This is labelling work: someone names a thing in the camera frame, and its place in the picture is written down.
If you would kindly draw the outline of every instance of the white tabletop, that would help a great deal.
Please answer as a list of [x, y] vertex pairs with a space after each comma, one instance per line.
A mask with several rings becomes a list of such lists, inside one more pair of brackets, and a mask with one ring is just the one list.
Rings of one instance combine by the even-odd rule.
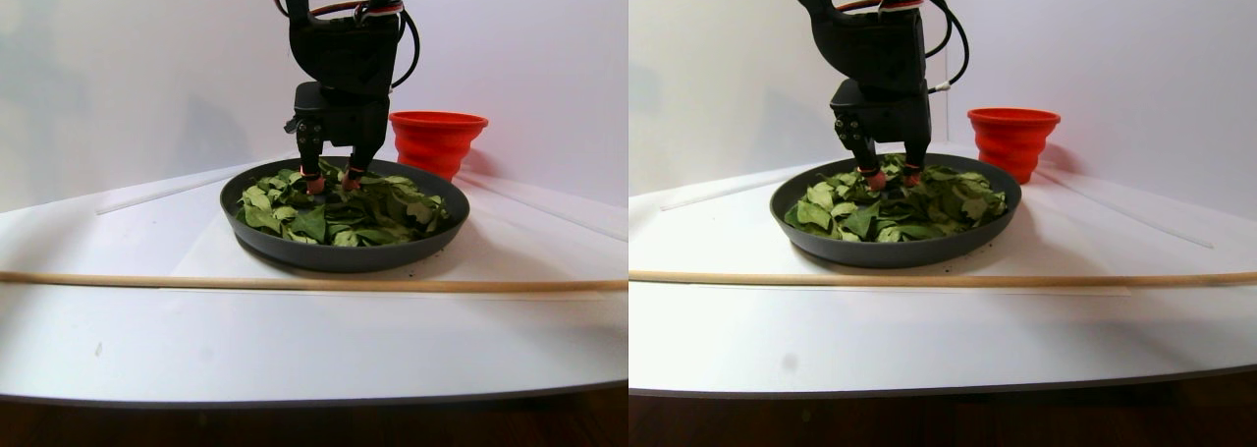
[[[968, 147], [947, 144], [931, 151], [975, 156]], [[1165, 275], [1257, 267], [1257, 222], [1060, 170], [1026, 183], [1008, 230], [967, 257], [911, 270], [826, 264], [793, 249], [768, 212], [777, 186], [811, 167], [634, 196], [630, 266], [862, 275]], [[675, 207], [695, 198], [708, 200]], [[848, 397], [1232, 370], [1257, 364], [1253, 290], [634, 283], [630, 389], [695, 397]]]
[[[216, 176], [224, 170], [3, 213], [0, 269], [474, 281], [626, 276], [627, 244], [610, 237], [623, 234], [623, 208], [485, 177], [476, 178], [480, 186], [455, 178], [471, 218], [446, 250], [372, 275], [294, 271], [253, 257], [219, 208], [225, 181], [96, 215], [118, 201]], [[553, 205], [581, 226], [524, 203]], [[447, 401], [627, 379], [623, 291], [0, 290], [0, 396], [8, 397], [158, 404]]]

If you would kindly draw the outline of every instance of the white wall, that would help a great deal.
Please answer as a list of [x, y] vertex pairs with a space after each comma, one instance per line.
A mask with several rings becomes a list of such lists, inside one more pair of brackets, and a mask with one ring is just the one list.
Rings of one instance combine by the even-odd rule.
[[0, 0], [0, 210], [282, 154], [270, 0]]
[[[406, 1], [395, 109], [488, 116], [469, 170], [625, 205], [626, 0]], [[0, 0], [0, 210], [295, 151], [305, 79], [270, 0]]]
[[[952, 89], [965, 110], [1041, 107], [1062, 123], [1045, 159], [1257, 218], [1257, 4], [1249, 0], [950, 0], [973, 43]], [[959, 50], [949, 53], [959, 62]]]
[[406, 0], [422, 57], [392, 107], [489, 118], [464, 170], [627, 207], [627, 3]]
[[[830, 98], [842, 75], [794, 0], [628, 0], [632, 192], [848, 158]], [[924, 8], [925, 44], [943, 15]], [[944, 55], [928, 78], [948, 78]], [[947, 93], [930, 97], [935, 141]]]

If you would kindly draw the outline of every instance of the red silicone cup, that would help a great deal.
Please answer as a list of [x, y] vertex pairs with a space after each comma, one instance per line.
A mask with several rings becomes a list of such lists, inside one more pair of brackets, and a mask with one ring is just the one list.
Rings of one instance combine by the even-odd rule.
[[1027, 183], [1061, 116], [1023, 107], [979, 107], [969, 110], [969, 121], [978, 142], [978, 159], [1004, 170], [1018, 183]]
[[489, 126], [480, 116], [447, 110], [395, 110], [388, 116], [397, 161], [453, 181], [471, 151], [471, 141]]

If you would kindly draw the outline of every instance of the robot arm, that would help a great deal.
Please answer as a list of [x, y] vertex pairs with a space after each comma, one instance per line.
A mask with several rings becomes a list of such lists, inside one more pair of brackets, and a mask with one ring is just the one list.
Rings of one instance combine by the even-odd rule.
[[[957, 25], [960, 38], [965, 39], [947, 4], [930, 1], [948, 15], [948, 39], [952, 25]], [[877, 161], [875, 143], [903, 142], [908, 152], [904, 181], [914, 186], [925, 167], [930, 142], [929, 93], [950, 88], [950, 83], [938, 88], [925, 83], [925, 57], [941, 48], [940, 44], [925, 53], [918, 10], [925, 0], [866, 0], [842, 6], [830, 0], [798, 3], [811, 16], [821, 57], [847, 75], [830, 102], [835, 132], [842, 146], [854, 152], [869, 186], [879, 191], [885, 187], [886, 176]], [[877, 10], [852, 13], [871, 6]]]
[[[415, 69], [419, 33], [401, 0], [336, 3], [310, 10], [310, 0], [275, 0], [288, 16], [288, 40], [297, 64], [313, 82], [298, 84], [295, 114], [284, 127], [295, 133], [302, 156], [302, 176], [312, 195], [323, 191], [324, 178], [318, 159], [323, 142], [352, 146], [349, 167], [341, 182], [356, 190], [360, 178], [383, 146], [388, 123], [388, 94]], [[319, 16], [351, 11], [349, 16], [323, 20]], [[405, 29], [415, 40], [415, 60], [402, 78], [393, 82], [397, 43]]]

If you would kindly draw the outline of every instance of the wooden dowel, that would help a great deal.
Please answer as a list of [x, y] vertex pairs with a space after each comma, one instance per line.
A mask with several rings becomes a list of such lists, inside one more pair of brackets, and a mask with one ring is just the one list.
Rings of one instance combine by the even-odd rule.
[[864, 276], [630, 271], [630, 281], [773, 286], [1219, 286], [1257, 284], [1257, 272], [1145, 276]]
[[0, 283], [73, 286], [157, 286], [157, 289], [362, 291], [411, 294], [541, 294], [571, 291], [623, 291], [628, 288], [627, 280], [495, 283], [313, 280], [313, 277], [162, 277], [31, 272], [0, 272]]

